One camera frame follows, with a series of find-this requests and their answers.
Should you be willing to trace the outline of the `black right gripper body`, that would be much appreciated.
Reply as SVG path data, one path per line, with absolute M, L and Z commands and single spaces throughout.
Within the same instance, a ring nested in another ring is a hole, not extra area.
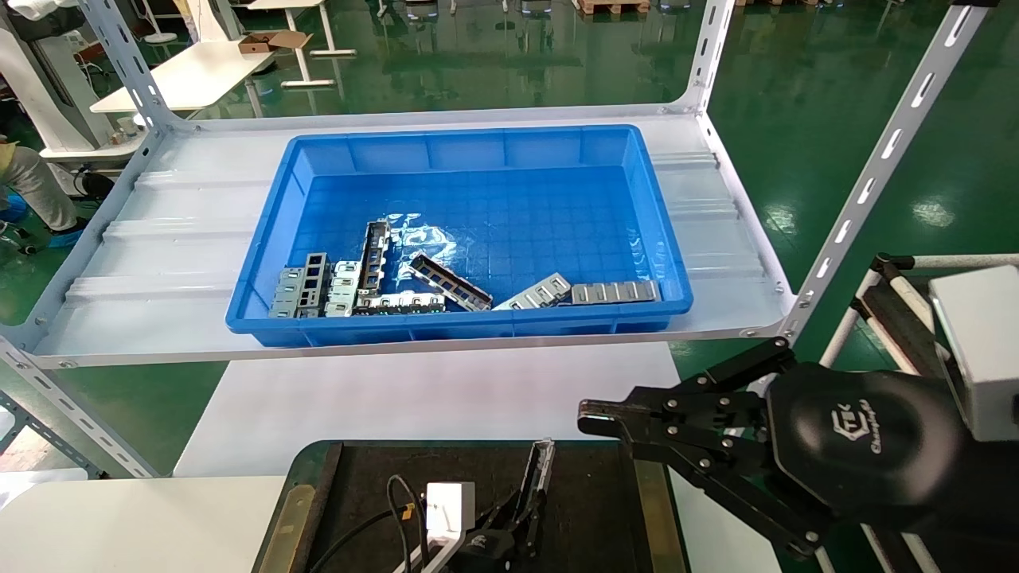
M 989 406 L 1009 430 L 973 432 L 953 382 L 878 370 L 790 366 L 764 393 L 769 479 L 789 517 L 772 544 L 815 551 L 838 524 L 919 536 L 967 572 L 1017 569 L 1017 398 Z

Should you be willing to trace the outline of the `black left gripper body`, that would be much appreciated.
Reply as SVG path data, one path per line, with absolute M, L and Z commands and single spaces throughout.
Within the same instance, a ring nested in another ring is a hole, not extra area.
M 509 530 L 470 531 L 448 560 L 448 572 L 509 572 L 534 558 L 534 540 Z

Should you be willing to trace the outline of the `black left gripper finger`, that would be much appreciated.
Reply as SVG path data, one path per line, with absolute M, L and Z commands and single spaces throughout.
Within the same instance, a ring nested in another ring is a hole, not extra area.
M 476 548 L 482 552 L 509 552 L 523 493 L 514 492 L 484 512 L 476 528 Z
M 536 559 L 540 551 L 549 476 L 532 477 L 520 488 L 517 500 L 517 559 Z

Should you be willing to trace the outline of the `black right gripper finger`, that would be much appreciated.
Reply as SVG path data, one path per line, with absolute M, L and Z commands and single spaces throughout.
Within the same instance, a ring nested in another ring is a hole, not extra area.
M 634 459 L 669 466 L 695 489 L 796 559 L 813 557 L 829 532 L 825 516 L 798 513 L 775 496 L 765 493 L 713 445 L 684 442 L 671 433 L 651 438 L 627 435 L 621 439 Z
M 637 445 L 660 436 L 712 446 L 729 428 L 764 431 L 767 401 L 750 389 L 797 363 L 790 342 L 773 337 L 706 368 L 672 388 L 636 387 L 619 402 L 582 400 L 576 426 L 586 435 Z

